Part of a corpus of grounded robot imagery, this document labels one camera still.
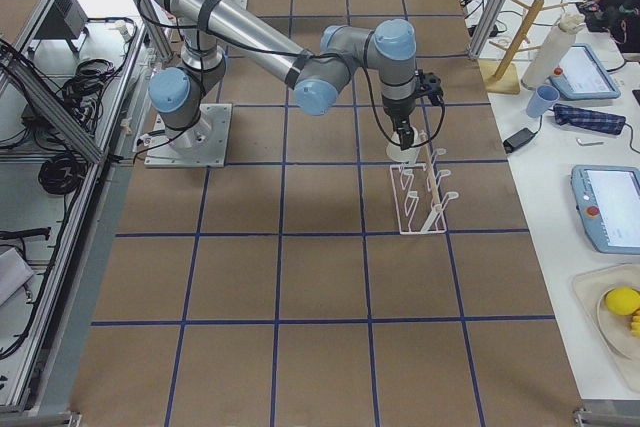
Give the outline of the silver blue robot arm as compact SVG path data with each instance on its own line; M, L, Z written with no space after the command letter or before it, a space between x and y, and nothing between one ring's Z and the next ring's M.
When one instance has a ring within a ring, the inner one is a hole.
M415 108L416 40L408 21L387 20L373 30L330 26L315 54L234 0L154 1L197 31L244 51L292 89L297 105L310 115L325 114L357 69L376 70L397 144L401 150L413 147L416 133L409 117Z

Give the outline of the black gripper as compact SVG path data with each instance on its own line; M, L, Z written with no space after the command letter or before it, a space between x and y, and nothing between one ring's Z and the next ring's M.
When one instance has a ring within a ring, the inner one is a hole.
M391 119L394 132L398 134L400 149L406 151L412 148L415 132L409 117L415 109L414 99L391 99L383 96L382 102L384 112Z

